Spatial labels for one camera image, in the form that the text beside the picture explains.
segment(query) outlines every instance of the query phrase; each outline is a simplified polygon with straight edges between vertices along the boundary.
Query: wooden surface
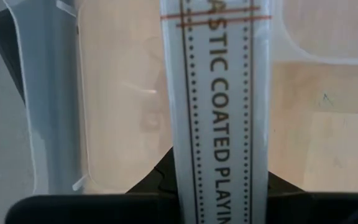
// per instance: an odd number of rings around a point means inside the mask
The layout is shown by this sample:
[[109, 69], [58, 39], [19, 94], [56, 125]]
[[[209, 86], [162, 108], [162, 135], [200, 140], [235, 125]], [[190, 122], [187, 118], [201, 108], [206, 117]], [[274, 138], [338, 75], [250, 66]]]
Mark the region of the wooden surface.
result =
[[[329, 22], [331, 30], [317, 32], [317, 37], [305, 29], [308, 21], [310, 27], [317, 26], [313, 10], [323, 0], [307, 8], [289, 1], [293, 5], [288, 6], [285, 21], [291, 17], [299, 21], [289, 22], [288, 27], [301, 47], [320, 56], [358, 56], [355, 45], [341, 46], [358, 40], [358, 33], [353, 39], [335, 41], [324, 38], [333, 29]], [[318, 13], [329, 19], [325, 11]], [[125, 192], [172, 144], [158, 0], [87, 1], [78, 25], [87, 136], [84, 155], [88, 157], [84, 173], [89, 173], [86, 190]], [[297, 186], [358, 191], [358, 67], [275, 63], [269, 144], [269, 169]]]

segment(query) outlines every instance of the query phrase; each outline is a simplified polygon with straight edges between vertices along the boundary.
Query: red line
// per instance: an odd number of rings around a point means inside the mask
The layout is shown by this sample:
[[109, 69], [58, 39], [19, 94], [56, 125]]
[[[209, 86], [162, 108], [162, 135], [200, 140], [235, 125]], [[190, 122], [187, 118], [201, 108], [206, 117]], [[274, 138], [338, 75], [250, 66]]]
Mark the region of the red line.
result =
[[[227, 22], [249, 22], [249, 21], [258, 21], [258, 20], [267, 20], [272, 19], [272, 16], [254, 16], [254, 17], [242, 17], [234, 19], [226, 19]], [[184, 24], [177, 24], [177, 27], [188, 27], [188, 26], [200, 26], [206, 25], [209, 21], [199, 21], [199, 22], [190, 22]]]
[[255, 11], [255, 10], [259, 10], [260, 7], [256, 6], [256, 7], [246, 7], [246, 8], [240, 8], [240, 9], [226, 9], [226, 10], [222, 10], [222, 11], [199, 11], [199, 12], [192, 12], [192, 13], [188, 13], [188, 14], [170, 14], [170, 15], [165, 15], [165, 16], [160, 16], [161, 20], [164, 19], [177, 19], [180, 18], [181, 16], [183, 17], [187, 17], [187, 16], [203, 16], [203, 15], [216, 15], [216, 14], [226, 14], [226, 13], [235, 13], [235, 12], [248, 12], [248, 11]]

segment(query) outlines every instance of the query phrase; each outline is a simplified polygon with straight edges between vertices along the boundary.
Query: clear plastic container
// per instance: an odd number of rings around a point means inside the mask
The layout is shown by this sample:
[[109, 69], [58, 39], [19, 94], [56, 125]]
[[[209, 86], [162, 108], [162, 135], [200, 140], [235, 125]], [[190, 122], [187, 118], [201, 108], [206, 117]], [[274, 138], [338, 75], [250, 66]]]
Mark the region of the clear plastic container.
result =
[[[158, 0], [5, 0], [35, 194], [125, 192], [172, 146]], [[269, 169], [358, 191], [358, 1], [274, 2]]]

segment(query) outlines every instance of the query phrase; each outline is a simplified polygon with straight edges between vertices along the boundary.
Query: black object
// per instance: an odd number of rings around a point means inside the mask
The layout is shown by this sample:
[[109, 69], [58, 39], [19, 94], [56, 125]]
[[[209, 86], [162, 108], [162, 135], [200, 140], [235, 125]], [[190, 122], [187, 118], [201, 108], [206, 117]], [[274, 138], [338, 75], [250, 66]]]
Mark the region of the black object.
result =
[[15, 24], [8, 9], [0, 11], [0, 54], [24, 101], [22, 70]]
[[[358, 194], [308, 193], [269, 173], [266, 218], [268, 224], [358, 224]], [[180, 223], [173, 150], [125, 195], [32, 197], [6, 217], [7, 224], [77, 222]]]

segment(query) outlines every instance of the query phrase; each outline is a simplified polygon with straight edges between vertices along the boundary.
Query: light wood table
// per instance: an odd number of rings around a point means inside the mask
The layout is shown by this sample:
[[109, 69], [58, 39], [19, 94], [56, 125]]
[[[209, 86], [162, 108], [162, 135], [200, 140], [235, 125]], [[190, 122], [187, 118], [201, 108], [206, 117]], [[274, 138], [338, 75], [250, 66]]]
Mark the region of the light wood table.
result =
[[[340, 23], [349, 8], [358, 18], [355, 1], [333, 14], [320, 8], [339, 0], [311, 2], [288, 0], [295, 41], [312, 54], [358, 57], [358, 32], [344, 35], [358, 24]], [[172, 145], [158, 0], [87, 1], [78, 25], [86, 189], [125, 192]], [[269, 144], [269, 169], [280, 177], [306, 190], [358, 192], [358, 66], [275, 63]]]

